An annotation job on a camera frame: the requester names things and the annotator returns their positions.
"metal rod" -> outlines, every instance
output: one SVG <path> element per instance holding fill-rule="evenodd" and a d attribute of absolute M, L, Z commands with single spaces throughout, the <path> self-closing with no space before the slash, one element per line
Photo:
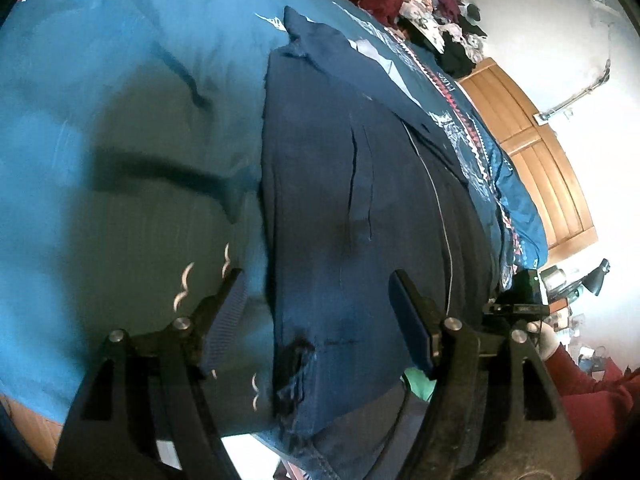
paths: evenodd
<path fill-rule="evenodd" d="M 589 87 L 585 88 L 580 93 L 570 97 L 569 99 L 567 99 L 566 101 L 564 101 L 560 105 L 558 105 L 557 107 L 551 108 L 551 110 L 548 110 L 546 112 L 539 112 L 537 114 L 534 114 L 533 117 L 535 118 L 535 120 L 539 124 L 539 126 L 542 126 L 543 124 L 547 124 L 549 122 L 549 119 L 551 117 L 553 117 L 555 114 L 557 114 L 558 112 L 561 112 L 565 108 L 571 106 L 576 101 L 582 99 L 585 95 L 590 94 L 596 88 L 604 85 L 604 83 L 606 83 L 609 80 L 610 69 L 611 69 L 611 60 L 607 59 L 607 63 L 605 65 L 605 67 L 604 67 L 604 72 L 602 73 L 602 76 L 600 76 L 598 78 L 598 80 L 594 84 L 592 84 Z"/>

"red sleeve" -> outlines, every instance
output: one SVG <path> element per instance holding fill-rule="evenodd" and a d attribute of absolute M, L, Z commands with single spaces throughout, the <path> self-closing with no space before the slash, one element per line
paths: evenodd
<path fill-rule="evenodd" d="M 617 381 L 598 382 L 578 368 L 562 345 L 546 361 L 546 369 L 561 397 L 595 392 L 616 393 L 621 388 L 633 398 L 640 396 L 640 370 Z"/>
<path fill-rule="evenodd" d="M 562 397 L 585 470 L 626 424 L 634 398 L 640 394 L 640 374 L 595 381 L 578 368 L 563 346 L 546 361 L 546 368 Z"/>

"person's hand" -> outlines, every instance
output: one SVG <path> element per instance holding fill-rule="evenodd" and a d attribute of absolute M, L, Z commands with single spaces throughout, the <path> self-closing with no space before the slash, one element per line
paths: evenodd
<path fill-rule="evenodd" d="M 556 332 L 551 328 L 548 324 L 537 321 L 535 323 L 529 323 L 527 325 L 527 330 L 532 333 L 540 332 L 540 341 L 536 346 L 536 350 L 538 350 L 538 354 L 543 361 L 549 359 L 555 352 L 558 350 L 560 346 L 560 340 L 558 336 L 556 336 Z"/>

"cable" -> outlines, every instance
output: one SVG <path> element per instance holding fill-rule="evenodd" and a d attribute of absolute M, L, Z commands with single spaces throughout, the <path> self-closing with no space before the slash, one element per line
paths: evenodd
<path fill-rule="evenodd" d="M 404 397 L 402 398 L 402 403 L 400 404 L 400 409 L 398 410 L 398 414 L 396 415 L 396 420 L 394 421 L 393 425 L 391 426 L 391 429 L 386 434 L 385 443 L 383 444 L 383 447 L 382 447 L 382 450 L 380 451 L 380 454 L 376 458 L 375 462 L 373 463 L 373 465 L 371 466 L 371 468 L 369 469 L 367 474 L 364 476 L 365 480 L 371 478 L 372 473 L 378 468 L 378 465 L 383 461 L 384 457 L 388 453 L 388 449 L 389 449 L 389 445 L 388 444 L 391 442 L 391 439 L 396 434 L 396 430 L 398 429 L 398 425 L 400 424 L 400 420 L 402 419 L 402 414 L 404 412 L 404 409 L 406 407 L 407 402 L 409 401 L 409 397 L 412 394 L 411 393 L 411 386 L 409 384 L 409 379 L 407 378 L 407 376 L 405 374 L 402 374 L 402 377 L 400 377 L 400 380 L 401 380 L 401 382 L 404 383 Z"/>
<path fill-rule="evenodd" d="M 444 223 L 444 215 L 442 213 L 442 206 L 440 205 L 440 197 L 438 196 L 438 190 L 436 189 L 436 185 L 431 177 L 431 173 L 429 172 L 429 168 L 427 168 L 427 165 L 424 163 L 424 159 L 422 158 L 422 155 L 420 154 L 420 152 L 418 151 L 418 147 L 415 145 L 414 139 L 411 136 L 411 133 L 409 133 L 409 128 L 406 127 L 406 124 L 402 123 L 402 126 L 404 126 L 404 129 L 406 130 L 406 134 L 409 136 L 409 140 L 411 141 L 411 144 L 414 147 L 414 152 L 416 155 L 418 155 L 418 158 L 420 159 L 422 165 L 424 166 L 424 169 L 427 172 L 427 175 L 429 175 L 429 180 L 431 181 L 431 186 L 433 187 L 433 192 L 436 195 L 436 203 L 438 204 L 438 211 L 440 212 L 440 219 L 442 220 L 442 230 L 444 232 L 444 241 L 447 245 L 447 254 L 449 255 L 449 291 L 447 293 L 447 307 L 445 310 L 445 314 L 448 316 L 449 315 L 449 307 L 450 307 L 450 303 L 451 303 L 451 288 L 453 286 L 453 257 L 451 256 L 451 246 L 449 245 L 449 236 L 447 235 L 447 226 Z"/>
<path fill-rule="evenodd" d="M 596 355 L 600 348 L 602 348 L 602 355 Z M 594 349 L 593 356 L 594 357 L 601 357 L 601 358 L 605 358 L 606 359 L 607 358 L 606 353 L 607 353 L 607 347 L 604 346 L 604 345 L 600 345 L 600 346 L 596 346 L 596 348 Z"/>

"green fabric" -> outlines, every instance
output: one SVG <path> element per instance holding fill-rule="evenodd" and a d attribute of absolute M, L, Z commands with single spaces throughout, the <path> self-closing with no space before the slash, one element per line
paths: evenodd
<path fill-rule="evenodd" d="M 431 381 L 424 372 L 418 370 L 418 368 L 407 368 L 404 374 L 409 380 L 409 387 L 416 397 L 422 400 L 429 400 L 431 398 L 436 387 L 436 381 Z"/>

